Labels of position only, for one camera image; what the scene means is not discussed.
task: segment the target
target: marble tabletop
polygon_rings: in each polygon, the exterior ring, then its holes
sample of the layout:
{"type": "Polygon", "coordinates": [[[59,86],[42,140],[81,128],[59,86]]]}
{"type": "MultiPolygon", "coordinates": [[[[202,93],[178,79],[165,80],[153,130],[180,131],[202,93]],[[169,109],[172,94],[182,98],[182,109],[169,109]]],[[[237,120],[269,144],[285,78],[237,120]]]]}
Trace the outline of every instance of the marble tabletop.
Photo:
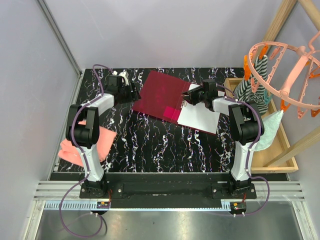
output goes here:
{"type": "MultiPolygon", "coordinates": [[[[243,77],[243,68],[127,68],[129,78],[141,89],[150,71],[158,71],[184,81],[200,84],[215,79],[243,77]]],[[[98,71],[106,82],[107,70],[98,71]]],[[[98,81],[86,69],[77,103],[93,99],[99,93],[98,81]]],[[[106,172],[228,172],[233,165],[235,143],[230,138],[229,119],[220,114],[216,135],[175,125],[141,112],[132,111],[133,103],[118,104],[100,118],[100,125],[117,133],[102,166],[106,172]]],[[[83,172],[83,167],[63,159],[58,172],[83,172]]]]}

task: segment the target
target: gray floor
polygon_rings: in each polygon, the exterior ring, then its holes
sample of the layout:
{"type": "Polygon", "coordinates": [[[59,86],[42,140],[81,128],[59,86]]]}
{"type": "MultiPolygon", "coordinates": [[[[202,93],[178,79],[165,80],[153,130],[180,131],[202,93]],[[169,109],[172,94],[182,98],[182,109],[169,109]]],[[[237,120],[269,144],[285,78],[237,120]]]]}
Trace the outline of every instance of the gray floor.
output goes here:
{"type": "MultiPolygon", "coordinates": [[[[259,207],[248,203],[248,212],[259,207]]],[[[65,211],[66,224],[84,211],[65,211]]],[[[302,235],[289,202],[269,202],[263,211],[246,217],[216,216],[209,212],[137,212],[109,211],[103,215],[103,226],[94,240],[302,240],[302,235]]],[[[100,221],[85,216],[69,226],[78,234],[93,234],[100,221]]],[[[45,210],[37,240],[79,239],[61,230],[57,210],[45,210]]]]}

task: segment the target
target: orange cloth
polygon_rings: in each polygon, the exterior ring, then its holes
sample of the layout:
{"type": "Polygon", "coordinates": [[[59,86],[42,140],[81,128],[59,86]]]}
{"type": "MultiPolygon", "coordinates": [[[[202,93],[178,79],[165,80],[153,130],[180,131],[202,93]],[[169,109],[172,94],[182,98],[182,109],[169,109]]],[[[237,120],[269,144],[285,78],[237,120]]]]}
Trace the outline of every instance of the orange cloth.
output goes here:
{"type": "MultiPolygon", "coordinates": [[[[112,147],[112,143],[117,135],[116,132],[110,131],[102,126],[99,127],[100,135],[98,142],[96,143],[96,149],[100,162],[106,160],[106,157],[112,147]]],[[[61,150],[58,153],[59,158],[62,158],[72,164],[83,167],[81,157],[75,146],[72,146],[71,141],[64,139],[61,143],[61,150]]]]}

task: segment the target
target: robotic arm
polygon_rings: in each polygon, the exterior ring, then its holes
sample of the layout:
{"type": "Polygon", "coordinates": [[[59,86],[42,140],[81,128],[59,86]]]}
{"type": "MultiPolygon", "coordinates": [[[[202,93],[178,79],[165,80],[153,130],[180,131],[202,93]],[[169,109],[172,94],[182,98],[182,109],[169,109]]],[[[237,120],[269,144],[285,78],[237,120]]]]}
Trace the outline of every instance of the robotic arm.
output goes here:
{"type": "MultiPolygon", "coordinates": [[[[139,92],[137,91],[137,86],[128,80],[128,76],[129,74],[126,71],[119,74],[114,71],[112,75],[109,75],[107,77],[104,94],[100,99],[91,103],[81,111],[80,115],[76,119],[74,127],[74,139],[84,150],[90,168],[90,174],[84,182],[84,185],[87,189],[101,192],[101,194],[105,194],[107,192],[108,184],[104,177],[105,173],[100,165],[97,151],[97,142],[100,134],[99,116],[118,103],[130,103],[141,99],[139,92]],[[85,125],[79,124],[79,122],[83,120],[86,120],[85,125]]],[[[84,104],[73,104],[69,108],[65,136],[67,140],[72,142],[73,146],[75,146],[75,143],[72,141],[71,137],[72,124],[78,110],[84,104]]],[[[76,149],[81,156],[84,170],[87,173],[88,169],[84,160],[84,155],[79,148],[76,149]]]]}
{"type": "MultiPolygon", "coordinates": [[[[228,192],[232,196],[242,195],[251,186],[249,175],[251,175],[252,157],[257,143],[253,144],[250,150],[249,147],[258,136],[259,126],[256,115],[247,106],[218,96],[217,83],[212,79],[204,80],[201,86],[182,93],[182,97],[191,105],[204,103],[210,111],[229,116],[230,134],[235,141],[235,156],[228,181],[228,192]]],[[[260,135],[263,135],[265,129],[257,104],[254,101],[248,104],[258,114],[261,125],[260,135]]]]}

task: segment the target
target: gray wall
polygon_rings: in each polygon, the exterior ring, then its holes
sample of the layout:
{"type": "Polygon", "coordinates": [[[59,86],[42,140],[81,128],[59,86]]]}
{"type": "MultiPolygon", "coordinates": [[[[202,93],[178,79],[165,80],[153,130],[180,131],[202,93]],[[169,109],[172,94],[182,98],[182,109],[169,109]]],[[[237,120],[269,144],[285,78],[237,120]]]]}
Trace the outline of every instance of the gray wall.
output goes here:
{"type": "MultiPolygon", "coordinates": [[[[317,8],[320,9],[320,1],[313,1],[316,3],[317,8]]],[[[304,12],[303,8],[297,4],[289,17],[287,23],[284,25],[283,30],[277,38],[278,42],[288,43],[294,46],[306,46],[308,48],[308,42],[311,37],[317,33],[317,29],[309,20],[308,16],[304,12]]],[[[314,43],[316,49],[320,50],[320,39],[314,43]]],[[[320,54],[315,55],[317,59],[320,59],[320,54]]],[[[280,87],[288,73],[295,65],[297,56],[295,54],[288,54],[279,64],[277,75],[275,76],[274,85],[280,87]]],[[[290,96],[297,98],[299,96],[301,86],[304,80],[305,72],[303,72],[298,80],[293,85],[290,96]]],[[[304,97],[306,103],[317,104],[318,97],[320,96],[320,78],[314,78],[309,81],[309,86],[304,97]]],[[[277,107],[280,106],[280,100],[274,97],[277,107]]],[[[284,114],[282,123],[285,132],[288,136],[290,144],[294,144],[301,137],[305,136],[313,129],[320,125],[320,115],[317,117],[311,117],[310,112],[307,112],[302,119],[297,118],[297,108],[290,107],[284,114]]],[[[317,234],[320,236],[320,142],[316,143],[312,147],[308,148],[296,157],[299,171],[291,174],[293,180],[298,180],[301,183],[303,193],[310,211],[313,224],[316,227],[317,234]]]]}
{"type": "Polygon", "coordinates": [[[0,238],[17,240],[77,77],[35,0],[2,0],[0,19],[0,238]]]}
{"type": "Polygon", "coordinates": [[[46,0],[81,68],[242,67],[281,0],[46,0]]]}

